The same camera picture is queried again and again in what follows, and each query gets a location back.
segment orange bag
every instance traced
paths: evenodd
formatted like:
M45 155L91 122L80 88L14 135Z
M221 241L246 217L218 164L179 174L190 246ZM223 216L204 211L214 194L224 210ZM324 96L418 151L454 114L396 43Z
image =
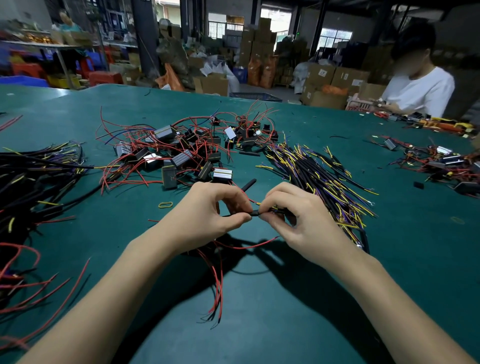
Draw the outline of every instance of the orange bag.
M273 81L275 80L276 64L278 63L278 57L269 56L264 65L264 72L262 73L262 79L260 80L260 87L272 88Z
M262 62L257 59L250 59L248 64L248 84L252 86L260 85L260 76L262 72Z
M165 63L165 71L167 71L167 73L165 73L164 76L160 76L155 80L158 87L162 88L166 84L169 84L173 91L185 91L179 77L173 70L172 66L170 66L170 63Z
M331 95L347 96L348 88L340 88L332 85L323 85L322 92Z

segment person in white shirt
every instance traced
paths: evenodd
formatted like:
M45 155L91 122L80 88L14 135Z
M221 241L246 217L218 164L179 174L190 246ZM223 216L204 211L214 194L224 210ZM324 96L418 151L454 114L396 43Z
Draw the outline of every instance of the person in white shirt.
M395 76L382 95L387 104L381 110L443 116L455 82L451 74L432 63L435 39L435 29L427 23L414 24L400 33L391 51Z

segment green table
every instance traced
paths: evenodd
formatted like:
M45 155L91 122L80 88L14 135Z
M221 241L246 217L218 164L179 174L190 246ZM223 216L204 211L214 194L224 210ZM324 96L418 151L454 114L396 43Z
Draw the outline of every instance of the green table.
M88 162L105 165L114 153L110 146L94 140L101 106L108 121L161 127L186 116L210 115L217 108L240 115L251 105L243 99L164 90L152 90L145 96L147 91L101 85L25 107L24 117L0 133L0 146L32 150L67 140L86 141ZM401 152L363 142L371 135L384 134L424 146L431 137L436 144L462 153L471 149L468 141L444 133L402 129L401 124L373 115L267 105L278 110L272 115L276 128L285 132L290 143L314 149L328 145L354 180L380 194L369 195L378 218L365 219L372 254L427 314L479 360L479 201L460 196L443 184L414 188L413 182L423 182L424 174L387 165ZM350 139L330 138L335 134ZM232 166L238 185L257 178L248 191L257 201L280 182L271 172L255 168L262 161L264 157L235 155ZM159 176L160 172L150 175ZM82 178L68 199L91 189L99 177L94 173ZM126 244L151 226L147 220L160 219L167 212L158 209L158 203L177 203L185 193L165 192L160 184L127 188L90 197L70 211L77 220L40 228L43 236L34 235L33 246L42 253L38 270L42 278L56 272L60 272L59 282L77 277L91 257L81 298ZM249 242L273 236L275 232L257 218L232 233L233 238ZM129 358L150 329L132 363L389 362L350 295L323 269L301 259L286 244L272 243L254 252L229 252L226 266L233 269L225 276L224 311L218 327L210 330L210 323L197 324L213 304L212 291L205 285L210 275L206 265L198 258L177 257L143 305L116 362ZM22 337L41 326L72 285L56 293L51 304L2 325L1 334ZM18 353L9 353L1 360L11 362L17 357Z
M61 88L0 85L0 112L11 113L15 109L69 95L72 92ZM7 120L8 117L8 115L3 115L0 123L3 123L3 119Z

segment table leg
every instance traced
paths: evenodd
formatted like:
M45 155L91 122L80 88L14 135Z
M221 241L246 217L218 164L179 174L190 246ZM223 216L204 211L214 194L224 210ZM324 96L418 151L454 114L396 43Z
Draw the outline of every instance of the table leg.
M76 90L77 88L73 85L72 79L70 78L70 75L68 74L67 66L65 66L65 61L63 60L63 57L61 55L61 51L57 50L57 55L59 57L59 61L61 64L61 67L63 69L63 73L65 74L65 77L67 78L67 85L70 90Z

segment factory floor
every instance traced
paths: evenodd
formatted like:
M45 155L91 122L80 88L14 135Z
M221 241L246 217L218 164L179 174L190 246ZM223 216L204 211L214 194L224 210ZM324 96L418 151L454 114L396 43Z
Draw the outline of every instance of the factory floor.
M240 92L265 92L275 97L281 98L283 102L288 102L288 100L298 101L300 98L300 94L295 95L293 93L293 88L286 88L284 86L276 86L273 88L266 89L263 87L240 84Z

